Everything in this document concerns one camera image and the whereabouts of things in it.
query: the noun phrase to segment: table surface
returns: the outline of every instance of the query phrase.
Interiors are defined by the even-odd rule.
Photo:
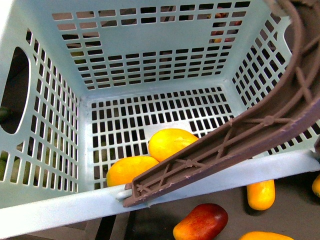
[[[311,190],[320,172],[307,172],[275,180],[276,199],[265,211],[251,209],[246,187],[153,205],[131,212],[125,240],[174,240],[172,231],[194,207],[215,203],[228,213],[229,221],[215,240],[238,240],[250,231],[275,232],[295,240],[320,239],[320,198]],[[101,222],[97,240],[109,239]]]

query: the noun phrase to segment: green fruit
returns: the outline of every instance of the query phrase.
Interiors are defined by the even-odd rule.
[[[4,180],[7,162],[0,159],[0,181]]]
[[[0,107],[0,123],[7,120],[11,114],[12,111],[9,108],[5,106]]]
[[[3,161],[7,161],[9,157],[9,153],[7,153],[6,151],[2,151],[1,155],[0,155],[0,159]]]
[[[11,182],[13,182],[13,183],[16,183],[18,180],[20,162],[21,162],[21,159],[18,158],[13,163],[12,173],[11,173]],[[23,180],[22,180],[23,184],[28,184],[30,167],[31,167],[31,163],[27,161],[25,163],[24,171],[22,173],[23,174]]]

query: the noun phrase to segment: plastic basket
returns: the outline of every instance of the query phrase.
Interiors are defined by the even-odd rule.
[[[148,155],[160,129],[201,138],[260,102],[290,61],[289,17],[273,15],[262,0],[2,4],[0,97],[17,47],[29,78],[16,132],[0,128],[0,150],[8,153],[0,237],[319,169],[309,151],[317,122],[259,159],[205,178],[211,187],[199,181],[123,208],[116,196],[124,186],[106,188],[111,165]]]

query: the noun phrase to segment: basket handle hole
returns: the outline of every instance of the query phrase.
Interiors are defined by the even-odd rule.
[[[29,85],[29,60],[25,52],[16,47],[6,79],[1,101],[0,125],[9,134],[17,132],[26,107]]]

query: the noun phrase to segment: gray surface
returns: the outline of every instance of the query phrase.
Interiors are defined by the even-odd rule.
[[[250,231],[284,234],[295,240],[319,240],[320,198],[311,185],[320,172],[308,172],[275,181],[276,200],[266,211],[254,211],[247,204],[246,188],[238,187],[207,195],[153,205],[133,212],[126,240],[174,240],[172,231],[195,206],[221,205],[229,216],[215,240],[238,240]]]

